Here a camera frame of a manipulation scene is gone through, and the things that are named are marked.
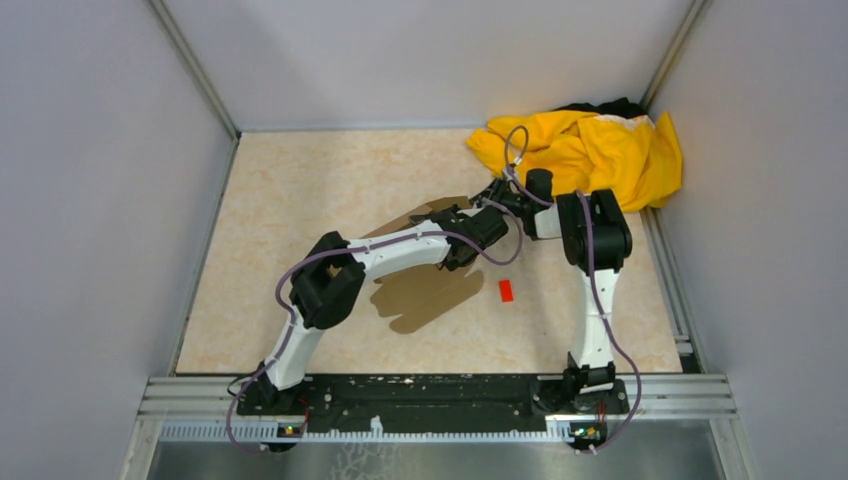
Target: stainless steel surface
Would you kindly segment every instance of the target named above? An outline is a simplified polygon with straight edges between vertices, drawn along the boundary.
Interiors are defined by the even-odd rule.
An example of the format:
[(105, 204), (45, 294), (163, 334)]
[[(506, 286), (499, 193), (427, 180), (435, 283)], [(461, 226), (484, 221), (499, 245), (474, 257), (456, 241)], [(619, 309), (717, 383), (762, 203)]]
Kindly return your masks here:
[(150, 471), (156, 445), (162, 431), (159, 420), (137, 420), (130, 437), (130, 446), (121, 468), (120, 480), (141, 480)]
[(756, 468), (739, 420), (711, 420), (710, 428), (725, 477), (740, 480), (756, 478)]
[[(556, 375), (545, 376), (556, 378)], [(636, 396), (633, 375), (621, 375), (627, 395)], [(724, 375), (643, 375), (642, 404), (635, 420), (736, 418), (736, 405)], [(226, 415), (232, 377), (152, 378), (139, 407), (139, 419), (216, 420)], [(556, 415), (588, 420), (592, 415)], [(301, 417), (282, 417), (295, 422)], [(621, 416), (610, 416), (611, 419)]]
[(223, 443), (160, 443), (148, 477), (191, 479), (679, 479), (724, 478), (707, 421), (632, 424), (598, 456), (566, 445), (298, 445), (249, 457)]
[(683, 22), (681, 22), (680, 27), (677, 29), (677, 33), (675, 33), (674, 38), (671, 40), (671, 44), (668, 46), (665, 56), (663, 56), (662, 62), (660, 62), (660, 66), (657, 68), (656, 73), (654, 73), (653, 78), (651, 78), (651, 83), (648, 84), (648, 89), (642, 96), (642, 100), (639, 101), (639, 104), (642, 105), (645, 110), (651, 108), (651, 104), (654, 102), (657, 92), (659, 92), (660, 88), (662, 88), (668, 78), (668, 74), (680, 58), (681, 51), (686, 46), (686, 41), (689, 39), (692, 29), (712, 3), (712, 0), (692, 1), (692, 4), (689, 6), (689, 10), (686, 12), (686, 16), (683, 17)]
[(209, 108), (212, 109), (215, 116), (218, 117), (218, 120), (221, 122), (224, 130), (226, 130), (230, 135), (230, 138), (238, 140), (239, 130), (233, 123), (230, 114), (227, 113), (224, 102), (221, 101), (221, 97), (218, 96), (218, 92), (215, 90), (212, 82), (209, 81), (209, 77), (206, 75), (206, 72), (197, 60), (191, 46), (189, 46), (185, 37), (180, 32), (180, 28), (174, 21), (173, 16), (171, 16), (171, 12), (168, 10), (168, 7), (165, 6), (165, 2), (163, 0), (147, 0), (147, 4), (150, 6), (154, 16), (159, 21), (159, 25), (171, 41), (171, 45), (174, 47), (174, 52), (180, 58), (183, 65), (185, 65), (189, 75), (192, 77), (192, 80), (194, 80), (194, 84), (200, 95), (206, 101), (207, 105), (209, 105)]

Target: cable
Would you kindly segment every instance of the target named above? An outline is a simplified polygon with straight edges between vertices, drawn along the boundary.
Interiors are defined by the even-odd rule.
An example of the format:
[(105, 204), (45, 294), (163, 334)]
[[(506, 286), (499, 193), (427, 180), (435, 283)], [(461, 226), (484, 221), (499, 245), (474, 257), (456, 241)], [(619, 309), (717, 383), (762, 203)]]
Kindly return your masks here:
[[(523, 126), (519, 125), (518, 127), (515, 127), (514, 129), (512, 129), (512, 131), (509, 132), (507, 139), (509, 139), (512, 136), (513, 132), (515, 132), (519, 127), (523, 127)], [(518, 189), (523, 194), (530, 197), (530, 199), (535, 201), (536, 203), (539, 203), (540, 205), (545, 206), (545, 207), (552, 206), (553, 203), (546, 202), (546, 201), (542, 200), (541, 198), (533, 195), (532, 193), (530, 193), (524, 187), (524, 185), (521, 184), (521, 182), (518, 181), (518, 178), (515, 177), (515, 171), (512, 169), (511, 165), (509, 164), (508, 154), (509, 154), (509, 150), (505, 150), (504, 155), (506, 155), (506, 158), (507, 158), (506, 171), (507, 171), (507, 174), (509, 174), (511, 176), (512, 182), (515, 184), (515, 186), (518, 187)], [(639, 409), (639, 404), (642, 402), (642, 374), (641, 374), (641, 372), (639, 372), (639, 368), (636, 366), (636, 362), (633, 361), (633, 359), (630, 357), (630, 355), (628, 355), (624, 351), (624, 349), (622, 349), (621, 346), (619, 346), (618, 342), (615, 340), (615, 335), (613, 335), (613, 333), (612, 333), (612, 327), (609, 324), (609, 320), (607, 320), (607, 314), (604, 311), (604, 307), (601, 304), (601, 296), (598, 293), (598, 286), (595, 283), (595, 237), (594, 237), (594, 232), (592, 231), (592, 211), (589, 208), (589, 201), (586, 200), (586, 196), (583, 195), (583, 192), (581, 192), (580, 190), (575, 190), (574, 193), (577, 195), (577, 198), (580, 200), (580, 204), (583, 206), (583, 215), (586, 217), (586, 240), (587, 240), (587, 243), (588, 243), (588, 251), (589, 251), (589, 254), (588, 254), (588, 257), (589, 257), (589, 259), (588, 259), (589, 260), (589, 272), (588, 272), (588, 274), (589, 274), (589, 283), (592, 286), (592, 297), (594, 297), (594, 299), (595, 299), (595, 305), (598, 308), (598, 313), (601, 316), (601, 320), (604, 322), (604, 329), (607, 332), (607, 336), (610, 339), (610, 343), (612, 344), (613, 348), (615, 348), (615, 351), (618, 352), (619, 355), (621, 355), (622, 358), (624, 358), (624, 360), (626, 360), (627, 363), (630, 364), (630, 367), (633, 369), (633, 374), (636, 376), (636, 400), (633, 401), (633, 406), (630, 408), (630, 412), (627, 413), (627, 417), (624, 418), (624, 421), (621, 423), (621, 425), (618, 427), (618, 429), (612, 435), (610, 435), (609, 438), (607, 438), (607, 440), (603, 444), (599, 445), (598, 447), (596, 447), (592, 450), (582, 450), (583, 453), (597, 454), (601, 450), (605, 449), (609, 444), (611, 444), (613, 442), (613, 440), (618, 438), (618, 436), (621, 434), (621, 432), (624, 430), (624, 428), (627, 427), (627, 425), (629, 425), (630, 422), (633, 420), (633, 416), (636, 415), (636, 411)]]
[(583, 453), (593, 453), (597, 454), (601, 450), (605, 449), (609, 446), (613, 440), (618, 438), (621, 435), (621, 432), (624, 430), (627, 425), (630, 424), (630, 421), (633, 420), (633, 416), (636, 415), (636, 410), (639, 409), (639, 403), (642, 401), (642, 374), (639, 372), (639, 368), (636, 367), (636, 362), (630, 358), (630, 355), (624, 352), (624, 350), (618, 345), (618, 342), (615, 340), (615, 336), (612, 334), (612, 327), (609, 324), (609, 320), (607, 319), (607, 314), (604, 312), (604, 307), (601, 304), (601, 296), (598, 294), (598, 286), (595, 284), (595, 243), (594, 243), (594, 234), (592, 232), (592, 212), (589, 208), (589, 201), (586, 200), (586, 196), (583, 195), (583, 192), (580, 190), (575, 190), (577, 194), (577, 198), (580, 199), (580, 203), (583, 205), (583, 215), (586, 216), (586, 241), (589, 244), (589, 283), (592, 285), (592, 296), (595, 298), (595, 304), (598, 308), (598, 313), (601, 316), (601, 320), (604, 322), (604, 329), (607, 331), (607, 336), (610, 339), (610, 343), (612, 344), (615, 351), (619, 353), (626, 361), (630, 364), (630, 367), (633, 369), (633, 374), (636, 376), (636, 400), (633, 402), (633, 406), (630, 408), (630, 412), (625, 417), (624, 421), (618, 427), (618, 429), (607, 438), (607, 440), (599, 445), (598, 447), (591, 450), (582, 450)]
[[(470, 238), (466, 237), (465, 235), (461, 235), (459, 233), (444, 232), (444, 231), (441, 231), (441, 232), (421, 232), (420, 236), (422, 236), (422, 237), (450, 237), (450, 238), (455, 238), (457, 240), (460, 240), (462, 242), (467, 243), (468, 246), (473, 248), (474, 251), (476, 251), (478, 254), (480, 254), (480, 256), (482, 256), (483, 258), (485, 258), (489, 262), (491, 262), (495, 265), (501, 265), (501, 266), (502, 265), (509, 265), (510, 263), (514, 262), (516, 258), (518, 258), (519, 253), (521, 253), (521, 248), (524, 245), (524, 235), (523, 235), (523, 231), (521, 230), (521, 223), (518, 221), (518, 217), (516, 217), (514, 213), (510, 212), (508, 208), (504, 207), (500, 203), (497, 203), (497, 202), (489, 200), (489, 199), (483, 199), (483, 202), (488, 203), (489, 205), (500, 210), (502, 213), (505, 213), (507, 216), (512, 218), (513, 223), (515, 223), (516, 231), (518, 232), (518, 246), (515, 249), (515, 253), (513, 253), (512, 256), (510, 258), (508, 258), (507, 260), (498, 260), (496, 258), (493, 258), (491, 255), (486, 253), (482, 248), (480, 248), (476, 243), (474, 243), (473, 240), (471, 240)], [(336, 256), (336, 255), (345, 255), (345, 254), (349, 254), (349, 253), (366, 252), (366, 251), (369, 251), (369, 249), (374, 250), (374, 249), (377, 249), (377, 248), (383, 248), (383, 247), (387, 247), (389, 245), (394, 245), (396, 243), (404, 242), (404, 241), (407, 241), (407, 240), (413, 240), (413, 239), (417, 239), (417, 238), (419, 238), (418, 233), (410, 233), (408, 235), (401, 235), (400, 237), (391, 238), (391, 239), (388, 239), (388, 240), (383, 240), (382, 242), (373, 243), (373, 244), (370, 245), (370, 247), (337, 248), (337, 249), (333, 249), (333, 250), (327, 250), (327, 251), (324, 251), (324, 252), (316, 253), (314, 255), (310, 255), (310, 256), (304, 258), (303, 260), (301, 260), (300, 262), (295, 264), (293, 267), (288, 269), (286, 271), (286, 273), (284, 273), (283, 276), (280, 277), (280, 280), (277, 282), (277, 287), (274, 290), (274, 297), (277, 299), (277, 303), (279, 303), (280, 306), (283, 307), (283, 309), (285, 309), (289, 313), (289, 318), (288, 318), (288, 321), (286, 322), (286, 326), (285, 326), (286, 333), (285, 333), (285, 336), (283, 337), (283, 341), (280, 342), (280, 348), (278, 348), (277, 351), (274, 352), (272, 359), (270, 361), (266, 362), (265, 365), (262, 366), (262, 368), (257, 369), (255, 372), (253, 372), (253, 374), (251, 374), (248, 377), (247, 381), (242, 383), (241, 388), (239, 388), (238, 393), (236, 393), (235, 396), (233, 396), (233, 400), (230, 402), (229, 408), (227, 408), (226, 427), (224, 428), (224, 430), (227, 433), (227, 438), (230, 440), (230, 443), (234, 447), (236, 447), (239, 451), (241, 451), (242, 453), (244, 453), (246, 455), (250, 455), (250, 456), (265, 455), (265, 452), (263, 452), (263, 451), (255, 451), (255, 450), (250, 450), (250, 449), (245, 448), (242, 444), (240, 444), (238, 442), (238, 440), (236, 440), (235, 436), (233, 435), (232, 418), (233, 418), (233, 413), (235, 413), (236, 405), (238, 404), (239, 398), (241, 398), (241, 396), (244, 395), (244, 392), (247, 391), (247, 388), (253, 382), (257, 381), (259, 379), (259, 377), (261, 377), (262, 374), (267, 372), (268, 369), (270, 369), (271, 366), (275, 362), (279, 361), (279, 359), (283, 356), (283, 353), (285, 352), (286, 347), (289, 344), (289, 341), (291, 340), (291, 335), (292, 335), (292, 332), (294, 331), (294, 324), (292, 323), (292, 320), (295, 318), (296, 314), (295, 314), (294, 308), (291, 305), (287, 304), (285, 302), (285, 300), (283, 300), (283, 297), (282, 297), (282, 289), (283, 289), (283, 286), (285, 285), (285, 283), (288, 281), (288, 279), (291, 278), (292, 275), (294, 275), (297, 271), (299, 271), (300, 269), (302, 269), (306, 265), (309, 265), (310, 263), (316, 262), (316, 261), (321, 260), (323, 258), (332, 257), (332, 256)]]
[(552, 207), (554, 205), (553, 202), (542, 200), (541, 198), (531, 193), (530, 190), (527, 190), (527, 187), (521, 184), (521, 182), (518, 180), (518, 176), (515, 174), (514, 165), (509, 162), (509, 142), (512, 139), (512, 135), (518, 130), (524, 130), (524, 147), (521, 149), (521, 154), (516, 157), (518, 160), (516, 165), (518, 163), (521, 163), (521, 158), (524, 157), (524, 154), (527, 152), (527, 145), (530, 143), (530, 133), (527, 131), (527, 127), (525, 127), (524, 125), (517, 125), (515, 128), (510, 130), (509, 135), (506, 136), (506, 143), (504, 144), (504, 172), (506, 172), (506, 175), (507, 177), (509, 177), (509, 180), (512, 182), (513, 185), (515, 185), (516, 188), (518, 188), (521, 193), (527, 195), (531, 200), (538, 203), (539, 205), (542, 205), (543, 207)]
[(511, 168), (512, 164), (509, 163), (509, 146), (510, 142), (512, 142), (512, 136), (515, 132), (519, 130), (524, 130), (524, 146), (521, 147), (521, 153), (518, 154), (519, 161), (524, 157), (524, 154), (527, 153), (527, 146), (530, 144), (530, 131), (527, 130), (527, 127), (524, 125), (516, 125), (515, 128), (509, 131), (509, 134), (506, 136), (506, 140), (504, 140), (504, 162), (506, 163), (506, 168)]

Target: metal frame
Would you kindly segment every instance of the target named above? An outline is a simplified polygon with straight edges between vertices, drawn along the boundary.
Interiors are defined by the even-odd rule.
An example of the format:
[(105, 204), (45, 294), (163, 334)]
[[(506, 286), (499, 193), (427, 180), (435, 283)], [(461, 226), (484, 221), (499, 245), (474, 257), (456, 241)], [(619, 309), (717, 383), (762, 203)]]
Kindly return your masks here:
[[(171, 42), (174, 51), (192, 77), (198, 92), (221, 122), (222, 127), (233, 139), (230, 165), (221, 185), (221, 198), (229, 178), (232, 161), (238, 148), (241, 132), (233, 123), (223, 101), (218, 96), (190, 45), (183, 37), (163, 0), (145, 0)], [(682, 55), (682, 50), (703, 13), (712, 0), (693, 0), (674, 35), (662, 62), (648, 85), (641, 105), (649, 109), (657, 93), (668, 78), (672, 68)], [(209, 228), (209, 240), (214, 221), (220, 210), (220, 200)], [(703, 350), (698, 342), (689, 305), (684, 295), (674, 255), (662, 226), (659, 211), (648, 209), (642, 213), (646, 234), (653, 251), (654, 262), (664, 291), (670, 314), (671, 329), (678, 345), (681, 359), (692, 357), (700, 368), (706, 364)], [(199, 281), (204, 258), (196, 269)], [(186, 305), (186, 319), (190, 312), (194, 293)], [(176, 363), (179, 345), (174, 352)], [(635, 379), (632, 375), (621, 378), (629, 395), (635, 395)], [(131, 443), (121, 472), (122, 479), (146, 479), (153, 462), (158, 442), (171, 441), (225, 441), (222, 423), (231, 398), (226, 394), (227, 385), (233, 377), (197, 376), (152, 378), (145, 390), (136, 418)], [(751, 460), (744, 432), (739, 422), (736, 404), (730, 386), (722, 374), (661, 374), (643, 375), (643, 401), (635, 421), (688, 421), (709, 420), (713, 432), (718, 458), (727, 478), (755, 478), (756, 470)], [(307, 433), (299, 441), (306, 442), (561, 442), (567, 434), (564, 428), (571, 421), (591, 421), (594, 417), (581, 415), (549, 415), (545, 432), (504, 432), (498, 434), (387, 434), (381, 425), (373, 424), (370, 432), (340, 434)], [(299, 416), (236, 417), (233, 421), (236, 437), (246, 443), (280, 441), (276, 429), (283, 423), (303, 421)]]
[(233, 123), (233, 119), (227, 112), (224, 102), (221, 100), (221, 97), (218, 96), (217, 90), (215, 90), (215, 87), (209, 80), (209, 76), (206, 75), (206, 72), (200, 65), (200, 61), (198, 61), (197, 56), (194, 54), (194, 51), (191, 49), (188, 41), (186, 41), (182, 32), (180, 32), (180, 27), (177, 25), (177, 22), (174, 21), (174, 17), (171, 16), (171, 12), (168, 10), (168, 7), (165, 6), (165, 2), (163, 0), (145, 0), (145, 3), (147, 3), (147, 6), (150, 7), (151, 12), (153, 12), (153, 15), (159, 22), (159, 26), (162, 27), (162, 31), (165, 33), (165, 36), (167, 36), (168, 40), (171, 42), (174, 52), (177, 54), (177, 57), (179, 57), (189, 76), (194, 81), (194, 85), (197, 87), (197, 91), (200, 93), (200, 96), (203, 97), (203, 100), (212, 110), (212, 113), (215, 114), (218, 121), (221, 122), (221, 126), (224, 127), (224, 130), (227, 131), (230, 138), (238, 140), (239, 137), (241, 137), (241, 132), (238, 128), (236, 128), (235, 123)]

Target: black cloth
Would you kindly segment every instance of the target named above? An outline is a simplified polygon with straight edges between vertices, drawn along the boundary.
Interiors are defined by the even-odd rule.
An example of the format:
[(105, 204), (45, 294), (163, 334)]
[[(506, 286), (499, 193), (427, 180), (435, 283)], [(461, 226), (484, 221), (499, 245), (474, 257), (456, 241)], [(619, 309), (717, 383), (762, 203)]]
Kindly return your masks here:
[(559, 107), (558, 110), (576, 110), (578, 112), (594, 112), (599, 115), (616, 115), (624, 118), (636, 118), (642, 115), (647, 115), (648, 112), (640, 107), (638, 103), (633, 103), (627, 97), (621, 97), (612, 102), (602, 103), (598, 106), (591, 103), (570, 103), (564, 107)]

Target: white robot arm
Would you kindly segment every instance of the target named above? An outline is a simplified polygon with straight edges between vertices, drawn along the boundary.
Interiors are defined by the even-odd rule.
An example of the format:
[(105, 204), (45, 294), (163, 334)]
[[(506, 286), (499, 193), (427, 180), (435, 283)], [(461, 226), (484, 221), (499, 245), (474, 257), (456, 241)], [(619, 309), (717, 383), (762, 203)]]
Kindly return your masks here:
[[(294, 389), (303, 381), (324, 330), (347, 318), (364, 282), (418, 265), (440, 264), (454, 270), (470, 264), (479, 251), (507, 233), (503, 218), (506, 212), (502, 209), (520, 217), (524, 232), (534, 240), (561, 238), (569, 263), (579, 268), (584, 318), (568, 355), (566, 377), (570, 392), (566, 397), (612, 388), (612, 347), (593, 299), (586, 264), (586, 219), (576, 196), (558, 196), (556, 202), (551, 202), (553, 206), (542, 208), (526, 196), (504, 189), (498, 184), (501, 181), (495, 180), (475, 197), (475, 203), (482, 208), (460, 210), (454, 206), (417, 219), (410, 229), (375, 238), (344, 240), (337, 232), (322, 237), (309, 256), (339, 249), (347, 252), (342, 250), (343, 254), (304, 265), (291, 276), (294, 313), (290, 326), (263, 362), (267, 368), (256, 382), (259, 397), (273, 403), (278, 393)], [(500, 202), (499, 208), (485, 205), (480, 198)], [(591, 204), (595, 279), (606, 318), (611, 322), (618, 272), (632, 246), (630, 233), (611, 191), (593, 193)]]

